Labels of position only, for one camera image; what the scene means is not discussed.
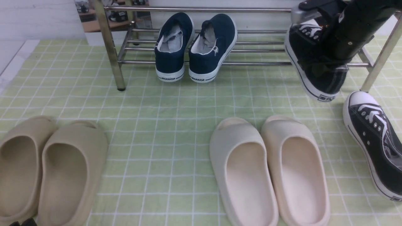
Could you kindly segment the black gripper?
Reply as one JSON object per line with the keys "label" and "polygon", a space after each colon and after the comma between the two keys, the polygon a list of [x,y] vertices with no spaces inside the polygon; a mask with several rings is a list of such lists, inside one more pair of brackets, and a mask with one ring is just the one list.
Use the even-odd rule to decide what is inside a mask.
{"label": "black gripper", "polygon": [[301,24],[322,16],[327,22],[348,22],[344,10],[348,3],[343,0],[305,0],[291,9],[292,24]]}

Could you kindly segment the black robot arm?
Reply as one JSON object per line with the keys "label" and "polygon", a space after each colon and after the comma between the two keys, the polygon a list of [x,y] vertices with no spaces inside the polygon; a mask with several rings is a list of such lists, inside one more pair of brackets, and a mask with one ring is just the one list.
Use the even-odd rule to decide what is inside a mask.
{"label": "black robot arm", "polygon": [[400,0],[306,0],[292,14],[287,42],[300,64],[345,64],[397,11]]}

